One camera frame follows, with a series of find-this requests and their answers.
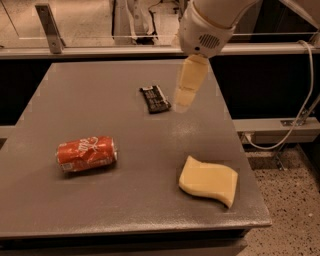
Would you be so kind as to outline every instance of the red soda can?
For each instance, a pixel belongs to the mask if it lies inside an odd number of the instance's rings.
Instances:
[[[56,159],[62,171],[78,172],[115,162],[117,151],[111,137],[90,137],[60,144]]]

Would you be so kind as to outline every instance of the cable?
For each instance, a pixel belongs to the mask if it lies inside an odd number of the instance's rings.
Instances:
[[[313,57],[312,57],[311,48],[310,48],[310,46],[309,46],[305,41],[300,40],[300,41],[298,41],[298,42],[299,42],[300,44],[302,44],[304,47],[306,47],[306,49],[308,50],[308,53],[309,53],[310,77],[311,77],[311,78],[310,78],[311,81],[310,81],[309,94],[308,94],[306,100],[304,101],[304,103],[303,103],[303,105],[302,105],[302,107],[301,107],[298,115],[296,116],[294,122],[292,123],[291,129],[288,131],[287,135],[286,135],[280,142],[278,142],[276,145],[271,146],[271,147],[260,147],[260,146],[254,144],[254,143],[252,142],[251,134],[246,134],[246,133],[244,133],[244,136],[246,137],[246,139],[247,139],[247,141],[250,143],[250,145],[253,146],[253,147],[255,147],[255,148],[257,148],[257,149],[271,150],[271,149],[274,149],[274,148],[279,147],[280,145],[282,145],[282,144],[288,139],[288,137],[290,136],[290,134],[291,134],[292,131],[294,130],[294,128],[295,128],[295,126],[296,126],[296,124],[297,124],[297,122],[298,122],[298,120],[299,120],[299,118],[300,118],[300,116],[301,116],[301,113],[302,113],[302,111],[305,109],[305,106],[306,106],[307,102],[309,101],[309,99],[310,99],[310,97],[311,97],[311,94],[312,94],[312,92],[313,92],[313,87],[314,87],[314,68],[313,68]]]
[[[151,8],[152,8],[152,7],[155,7],[155,6],[158,6],[159,4],[163,4],[163,3],[164,3],[163,1],[164,1],[164,0],[160,0],[158,3],[153,4],[153,5],[151,5],[151,6],[148,7],[148,12],[149,12],[149,14],[150,14],[150,16],[151,16],[152,26],[153,26],[153,32],[152,32],[150,35],[156,36],[157,39],[159,39],[159,38],[158,38],[158,32],[157,32],[156,23],[155,23],[155,21],[154,21],[154,14],[155,14],[155,12],[152,12],[152,11],[151,11]]]

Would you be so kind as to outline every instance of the gray table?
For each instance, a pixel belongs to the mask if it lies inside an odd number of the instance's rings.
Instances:
[[[0,151],[3,244],[92,236],[156,241],[158,235],[181,235],[182,241],[190,234],[238,243],[235,238],[248,230],[271,225],[211,70],[188,112],[148,113],[139,88],[158,84],[172,102],[181,62],[50,67]],[[59,143],[99,135],[114,137],[119,149],[116,166],[79,174],[63,174],[57,168]],[[239,173],[231,209],[179,189],[188,155]]]

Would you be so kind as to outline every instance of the can label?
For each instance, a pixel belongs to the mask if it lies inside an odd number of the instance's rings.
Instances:
[[[56,158],[62,171],[78,172],[115,162],[117,152],[111,137],[100,136],[62,143]]]

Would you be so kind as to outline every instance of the white cable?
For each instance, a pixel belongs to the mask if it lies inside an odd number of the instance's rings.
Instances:
[[[255,148],[262,149],[262,150],[271,150],[271,149],[277,148],[277,147],[279,147],[280,145],[282,145],[282,144],[288,139],[288,137],[290,136],[290,134],[292,133],[292,131],[293,131],[294,128],[296,127],[296,124],[297,124],[297,122],[298,122],[298,120],[299,120],[299,118],[300,118],[300,115],[301,115],[302,111],[304,110],[304,108],[305,108],[307,102],[309,101],[310,96],[311,96],[311,94],[312,94],[312,92],[313,92],[313,87],[314,87],[314,69],[313,69],[313,57],[312,57],[311,48],[310,48],[310,46],[309,46],[305,41],[300,40],[300,41],[298,41],[298,42],[299,42],[300,44],[302,44],[304,47],[306,47],[307,50],[308,50],[308,52],[309,52],[310,76],[311,76],[309,94],[308,94],[306,100],[304,101],[304,103],[303,103],[303,105],[302,105],[302,107],[301,107],[301,109],[300,109],[297,117],[295,118],[294,122],[292,123],[291,129],[288,131],[287,135],[286,135],[279,143],[277,143],[276,145],[271,146],[271,147],[260,147],[260,146],[254,144],[254,143],[252,142],[251,134],[246,134],[246,133],[245,133],[244,136],[246,137],[247,141],[251,144],[251,146],[253,146],[253,147],[255,147]]]

